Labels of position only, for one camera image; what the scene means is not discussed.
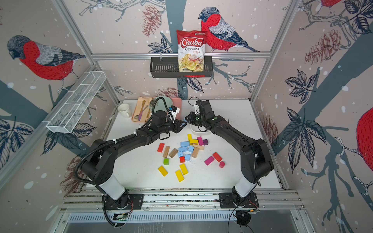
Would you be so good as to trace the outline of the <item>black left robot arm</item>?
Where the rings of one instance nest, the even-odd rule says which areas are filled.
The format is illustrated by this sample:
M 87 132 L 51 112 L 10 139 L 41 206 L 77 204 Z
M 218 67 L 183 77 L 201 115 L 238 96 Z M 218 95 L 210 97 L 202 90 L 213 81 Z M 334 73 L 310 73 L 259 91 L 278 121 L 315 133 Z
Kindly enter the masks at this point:
M 176 106 L 158 110 L 152 114 L 144 125 L 131 135 L 110 141 L 96 140 L 91 151 L 85 155 L 74 169 L 74 178 L 83 183 L 95 186 L 102 194 L 104 203 L 113 208 L 124 209 L 131 203 L 128 190 L 117 180 L 114 165 L 117 158 L 161 140 L 162 134 L 170 136 L 170 132 L 179 133 L 187 122 L 176 118 L 180 109 Z

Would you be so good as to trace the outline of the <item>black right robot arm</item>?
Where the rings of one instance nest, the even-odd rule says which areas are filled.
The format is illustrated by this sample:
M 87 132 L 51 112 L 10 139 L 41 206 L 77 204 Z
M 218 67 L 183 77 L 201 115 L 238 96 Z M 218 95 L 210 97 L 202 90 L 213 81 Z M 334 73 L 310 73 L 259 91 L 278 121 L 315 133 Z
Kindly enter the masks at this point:
M 233 186 L 231 205 L 236 207 L 251 207 L 258 209 L 254 200 L 254 188 L 260 185 L 260 179 L 274 170 L 267 143 L 263 139 L 255 140 L 235 129 L 222 116 L 216 116 L 209 100 L 196 101 L 196 113 L 191 112 L 185 117 L 189 124 L 204 127 L 214 135 L 223 138 L 240 154 L 242 177 Z

